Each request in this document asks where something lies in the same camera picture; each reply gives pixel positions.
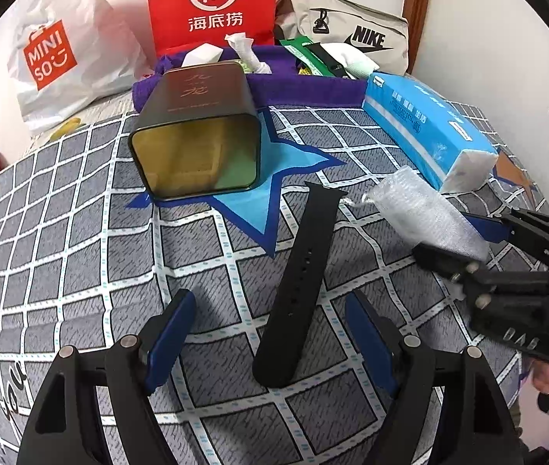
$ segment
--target purple towel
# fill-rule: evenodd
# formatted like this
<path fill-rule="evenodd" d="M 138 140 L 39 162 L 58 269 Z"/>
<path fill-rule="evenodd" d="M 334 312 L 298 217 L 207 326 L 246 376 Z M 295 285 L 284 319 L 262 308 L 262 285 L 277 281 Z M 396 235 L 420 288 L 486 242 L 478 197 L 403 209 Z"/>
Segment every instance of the purple towel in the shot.
<path fill-rule="evenodd" d="M 298 105 L 301 107 L 358 108 L 365 98 L 366 80 L 338 79 L 298 75 L 296 58 L 286 48 L 273 45 L 253 47 L 260 61 L 272 68 L 272 74 L 247 74 L 255 106 Z M 165 72 L 179 68 L 186 52 L 164 55 L 154 68 L 154 74 L 133 85 L 134 108 L 140 113 L 145 102 Z M 238 59 L 232 48 L 225 48 L 221 60 Z"/>

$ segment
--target screw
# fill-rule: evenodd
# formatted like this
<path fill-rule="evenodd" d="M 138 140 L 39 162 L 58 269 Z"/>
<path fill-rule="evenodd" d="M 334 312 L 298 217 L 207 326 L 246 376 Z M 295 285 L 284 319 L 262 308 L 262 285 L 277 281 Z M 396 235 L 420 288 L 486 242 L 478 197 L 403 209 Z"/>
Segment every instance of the screw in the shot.
<path fill-rule="evenodd" d="M 421 346 L 421 340 L 416 335 L 407 335 L 403 338 L 403 342 L 410 348 L 418 348 Z"/>
<path fill-rule="evenodd" d="M 492 302 L 492 297 L 489 294 L 481 294 L 480 296 L 477 297 L 477 300 L 475 301 L 475 306 L 477 306 L 479 309 L 484 309 L 491 302 Z"/>
<path fill-rule="evenodd" d="M 466 348 L 466 353 L 468 353 L 472 358 L 481 358 L 483 355 L 481 350 L 476 346 L 469 346 Z"/>
<path fill-rule="evenodd" d="M 74 346 L 64 346 L 59 350 L 59 356 L 61 358 L 68 358 L 74 353 Z"/>
<path fill-rule="evenodd" d="M 470 274 L 474 274 L 479 270 L 479 263 L 478 262 L 471 262 L 466 266 L 466 272 Z"/>
<path fill-rule="evenodd" d="M 137 343 L 138 339 L 136 335 L 124 335 L 120 340 L 119 344 L 123 348 L 131 348 Z"/>

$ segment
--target tissue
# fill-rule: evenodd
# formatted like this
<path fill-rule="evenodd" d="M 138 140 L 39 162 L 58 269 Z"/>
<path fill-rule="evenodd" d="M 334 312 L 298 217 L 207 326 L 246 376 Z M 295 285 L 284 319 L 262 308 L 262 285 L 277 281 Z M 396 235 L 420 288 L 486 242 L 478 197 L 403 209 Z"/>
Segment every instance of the tissue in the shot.
<path fill-rule="evenodd" d="M 269 65 L 261 62 L 253 52 L 253 39 L 247 38 L 246 33 L 228 34 L 225 40 L 252 73 L 272 73 Z"/>
<path fill-rule="evenodd" d="M 409 166 L 399 168 L 363 196 L 374 203 L 410 246 L 428 243 L 486 260 L 489 245 L 470 222 Z"/>
<path fill-rule="evenodd" d="M 340 62 L 351 76 L 357 79 L 366 80 L 369 75 L 380 69 L 373 59 L 350 44 L 323 43 L 322 48 Z"/>
<path fill-rule="evenodd" d="M 193 49 L 184 58 L 182 68 L 185 66 L 197 66 L 200 64 L 216 63 L 220 59 L 220 55 L 223 53 L 223 49 L 220 47 L 203 44 Z"/>

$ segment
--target gray plaid fabric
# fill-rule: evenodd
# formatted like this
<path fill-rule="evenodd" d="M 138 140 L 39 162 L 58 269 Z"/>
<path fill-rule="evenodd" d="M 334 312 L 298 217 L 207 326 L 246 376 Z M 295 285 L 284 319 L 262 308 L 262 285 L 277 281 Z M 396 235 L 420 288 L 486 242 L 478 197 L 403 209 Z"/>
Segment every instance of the gray plaid fabric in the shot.
<path fill-rule="evenodd" d="M 486 120 L 475 113 L 476 122 Z M 274 258 L 205 204 L 125 208 L 143 191 L 127 149 L 135 113 L 93 124 L 1 172 L 0 461 L 15 463 L 27 416 L 61 346 L 108 347 L 162 312 L 178 288 L 195 293 L 198 314 L 171 379 L 150 400 L 182 464 L 363 460 L 385 409 L 346 323 L 344 297 L 356 288 L 402 333 L 450 351 L 478 345 L 506 399 L 515 399 L 520 355 L 471 331 L 458 289 L 419 270 L 369 205 L 339 207 L 292 385 L 267 390 L 254 381 L 251 362 L 305 206 L 304 181 L 345 189 L 358 200 L 381 178 L 411 165 L 362 110 L 278 107 L 272 114 L 281 137 L 348 163 L 285 179 Z M 487 133 L 495 136 L 491 128 Z M 494 182 L 449 200 L 484 215 L 520 204 L 522 190 Z M 547 208 L 542 199 L 539 204 Z M 492 247 L 489 265 L 540 269 L 505 243 Z M 111 455 L 125 463 L 108 392 L 98 395 Z M 429 456 L 441 401 L 436 389 L 415 463 Z"/>

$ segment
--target bubble wrap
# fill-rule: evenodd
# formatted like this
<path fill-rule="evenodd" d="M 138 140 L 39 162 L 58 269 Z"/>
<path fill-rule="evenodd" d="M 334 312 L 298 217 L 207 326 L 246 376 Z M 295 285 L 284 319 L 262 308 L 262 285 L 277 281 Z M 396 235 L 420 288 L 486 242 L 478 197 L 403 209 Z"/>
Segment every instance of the bubble wrap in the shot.
<path fill-rule="evenodd" d="M 425 242 L 485 261 L 487 241 L 439 192 L 404 166 L 363 198 L 412 246 Z"/>

